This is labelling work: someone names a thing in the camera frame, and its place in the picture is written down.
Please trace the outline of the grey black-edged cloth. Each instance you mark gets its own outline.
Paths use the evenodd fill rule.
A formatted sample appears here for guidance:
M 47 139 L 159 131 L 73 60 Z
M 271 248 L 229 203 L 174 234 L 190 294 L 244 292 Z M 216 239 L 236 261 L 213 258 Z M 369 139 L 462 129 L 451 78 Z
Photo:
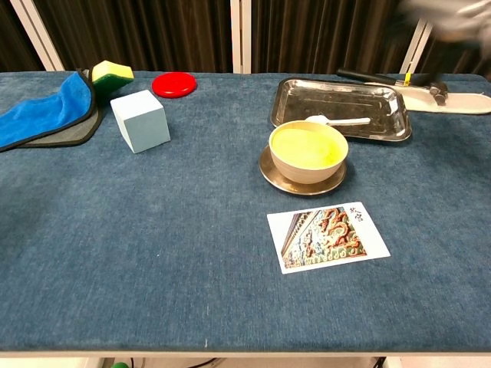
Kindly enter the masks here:
M 80 123 L 70 126 L 60 132 L 24 143 L 17 146 L 17 148 L 27 149 L 79 146 L 86 143 L 95 134 L 96 130 L 101 124 L 101 119 L 102 117 L 97 104 L 97 98 L 95 92 L 93 92 L 91 111 Z

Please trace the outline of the yellow green sponge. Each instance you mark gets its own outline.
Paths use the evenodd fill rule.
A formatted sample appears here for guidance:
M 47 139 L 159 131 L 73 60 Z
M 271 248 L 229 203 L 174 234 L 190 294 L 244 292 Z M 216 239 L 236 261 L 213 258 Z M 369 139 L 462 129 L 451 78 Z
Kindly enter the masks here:
M 134 80 L 131 67 L 102 61 L 91 71 L 91 82 L 98 100 L 107 99 L 112 93 Z

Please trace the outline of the red round disc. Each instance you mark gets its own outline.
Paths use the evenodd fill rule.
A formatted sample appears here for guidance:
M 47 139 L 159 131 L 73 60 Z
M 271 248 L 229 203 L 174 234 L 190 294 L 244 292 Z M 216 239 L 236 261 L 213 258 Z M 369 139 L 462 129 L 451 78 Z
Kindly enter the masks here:
M 196 78 L 186 72 L 167 72 L 156 77 L 152 91 L 163 98 L 181 98 L 191 94 L 197 88 Z

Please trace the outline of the black handled claw hammer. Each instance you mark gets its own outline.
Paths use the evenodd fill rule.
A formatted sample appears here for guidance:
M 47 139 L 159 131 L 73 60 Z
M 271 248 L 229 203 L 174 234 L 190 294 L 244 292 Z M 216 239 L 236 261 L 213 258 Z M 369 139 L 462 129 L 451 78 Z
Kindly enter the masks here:
M 338 68 L 336 74 L 340 77 L 346 77 L 356 81 L 374 82 L 387 84 L 390 86 L 400 87 L 418 87 L 428 90 L 430 96 L 435 100 L 438 106 L 444 106 L 448 99 L 448 87 L 440 81 L 440 75 L 437 72 L 421 74 L 414 77 L 411 73 L 406 73 L 403 80 L 394 77 L 388 77 L 382 74 L 369 74 L 359 71 Z

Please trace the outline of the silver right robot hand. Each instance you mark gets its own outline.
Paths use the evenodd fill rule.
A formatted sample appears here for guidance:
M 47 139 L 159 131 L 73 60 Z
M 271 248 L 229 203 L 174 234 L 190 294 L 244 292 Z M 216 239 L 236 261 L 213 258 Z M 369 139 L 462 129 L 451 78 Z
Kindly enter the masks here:
M 491 43 L 491 0 L 402 0 L 400 10 L 446 41 Z

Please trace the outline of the blue microfibre cloth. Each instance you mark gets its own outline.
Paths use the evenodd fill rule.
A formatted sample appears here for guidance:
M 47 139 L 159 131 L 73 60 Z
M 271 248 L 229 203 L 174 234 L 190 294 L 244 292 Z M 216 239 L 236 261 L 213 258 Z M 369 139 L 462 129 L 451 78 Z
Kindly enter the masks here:
M 94 89 L 74 72 L 49 97 L 24 100 L 0 115 L 0 153 L 70 128 L 91 115 Z

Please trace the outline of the round steel saucer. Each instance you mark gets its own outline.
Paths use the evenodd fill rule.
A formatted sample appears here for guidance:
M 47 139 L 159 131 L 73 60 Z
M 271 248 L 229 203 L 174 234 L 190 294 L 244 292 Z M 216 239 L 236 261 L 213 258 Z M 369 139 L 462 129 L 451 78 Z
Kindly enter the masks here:
M 347 174 L 348 165 L 344 161 L 340 168 L 326 180 L 314 184 L 301 184 L 293 182 L 284 177 L 273 163 L 272 155 L 268 146 L 264 148 L 259 157 L 260 172 L 265 180 L 277 189 L 298 196 L 316 196 L 339 187 Z

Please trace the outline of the white metal frame post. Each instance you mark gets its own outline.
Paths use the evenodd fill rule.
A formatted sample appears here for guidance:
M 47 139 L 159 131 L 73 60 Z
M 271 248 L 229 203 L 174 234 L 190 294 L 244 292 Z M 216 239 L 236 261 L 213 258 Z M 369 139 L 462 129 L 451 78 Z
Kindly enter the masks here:
M 400 67 L 400 73 L 414 73 L 421 59 L 421 55 L 427 45 L 433 27 L 427 21 L 420 19 L 405 54 L 404 60 Z
M 230 0 L 234 74 L 252 73 L 252 0 Z
M 64 71 L 34 0 L 9 0 L 46 71 Z

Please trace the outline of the stainless steel tray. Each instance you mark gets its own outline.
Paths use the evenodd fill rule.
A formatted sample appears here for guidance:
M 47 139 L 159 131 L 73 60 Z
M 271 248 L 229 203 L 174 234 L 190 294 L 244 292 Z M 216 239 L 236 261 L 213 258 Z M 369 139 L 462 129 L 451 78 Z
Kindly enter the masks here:
M 336 126 L 347 137 L 400 142 L 412 134 L 404 99 L 391 87 L 299 77 L 279 83 L 270 117 L 274 127 L 319 115 L 330 120 L 370 120 Z

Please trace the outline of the white plastic spoon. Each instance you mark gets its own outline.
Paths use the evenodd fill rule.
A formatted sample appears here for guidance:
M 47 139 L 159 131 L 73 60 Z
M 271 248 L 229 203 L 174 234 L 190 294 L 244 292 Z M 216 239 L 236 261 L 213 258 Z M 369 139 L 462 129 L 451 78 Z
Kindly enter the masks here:
M 307 117 L 305 120 L 309 122 L 320 123 L 329 126 L 357 126 L 357 125 L 367 125 L 371 122 L 371 119 L 368 117 L 332 120 L 324 115 L 310 116 Z

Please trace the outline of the light blue foam cube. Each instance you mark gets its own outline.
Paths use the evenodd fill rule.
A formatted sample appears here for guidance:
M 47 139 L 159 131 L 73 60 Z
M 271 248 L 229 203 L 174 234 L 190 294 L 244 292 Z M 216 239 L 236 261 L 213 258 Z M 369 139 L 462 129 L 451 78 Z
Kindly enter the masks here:
M 110 101 L 121 135 L 133 153 L 170 141 L 170 131 L 161 102 L 142 90 Z

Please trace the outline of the table with blue fabric cover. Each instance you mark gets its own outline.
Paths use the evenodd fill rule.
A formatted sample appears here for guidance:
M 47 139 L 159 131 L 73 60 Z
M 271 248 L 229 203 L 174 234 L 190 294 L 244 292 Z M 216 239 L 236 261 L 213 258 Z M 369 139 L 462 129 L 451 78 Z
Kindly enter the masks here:
M 0 153 L 0 353 L 491 353 L 491 116 L 412 112 L 300 197 L 258 167 L 281 79 L 199 74 L 143 153 L 111 110 L 83 145 Z M 344 202 L 390 256 L 283 274 L 267 214 Z

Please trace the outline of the beige round bowl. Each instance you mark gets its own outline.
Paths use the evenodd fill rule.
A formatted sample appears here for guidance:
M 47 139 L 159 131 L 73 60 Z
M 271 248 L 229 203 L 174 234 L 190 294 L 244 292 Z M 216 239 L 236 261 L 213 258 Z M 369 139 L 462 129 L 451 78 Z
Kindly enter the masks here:
M 337 165 L 334 165 L 332 167 L 328 167 L 325 169 L 317 169 L 317 170 L 310 170 L 310 169 L 301 169 L 298 167 L 291 166 L 283 161 L 281 161 L 272 151 L 272 144 L 271 140 L 273 135 L 278 131 L 278 130 L 283 130 L 286 128 L 304 128 L 307 130 L 315 131 L 315 132 L 327 132 L 335 136 L 338 140 L 343 140 L 345 141 L 345 145 L 347 147 L 347 152 L 345 158 L 343 158 L 342 161 L 340 161 Z M 334 127 L 328 126 L 328 125 L 323 125 L 320 123 L 314 123 L 314 122 L 309 122 L 306 120 L 295 120 L 287 123 L 283 123 L 282 125 L 276 127 L 270 134 L 269 136 L 269 149 L 272 155 L 272 160 L 276 168 L 279 170 L 279 172 L 286 177 L 287 179 L 296 182 L 296 183 L 301 183 L 301 184 L 314 184 L 321 182 L 323 180 L 326 180 L 327 178 L 331 177 L 337 169 L 340 168 L 341 164 L 345 161 L 345 159 L 348 156 L 348 141 L 346 138 Z

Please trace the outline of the white oval pad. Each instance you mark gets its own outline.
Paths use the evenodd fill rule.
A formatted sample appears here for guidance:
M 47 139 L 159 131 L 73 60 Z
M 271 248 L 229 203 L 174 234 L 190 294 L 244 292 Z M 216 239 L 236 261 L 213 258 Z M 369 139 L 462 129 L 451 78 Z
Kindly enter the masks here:
M 408 110 L 429 113 L 491 113 L 491 97 L 474 93 L 450 93 L 442 84 L 431 87 L 405 85 L 397 80 L 394 84 L 367 82 L 367 84 L 388 86 L 402 95 Z

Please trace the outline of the dragon picture postcard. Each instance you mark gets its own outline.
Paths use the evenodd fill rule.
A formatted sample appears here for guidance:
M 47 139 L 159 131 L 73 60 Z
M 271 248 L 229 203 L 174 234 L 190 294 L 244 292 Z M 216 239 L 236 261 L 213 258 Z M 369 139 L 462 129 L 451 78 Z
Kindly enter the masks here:
M 267 215 L 283 274 L 390 257 L 362 202 Z

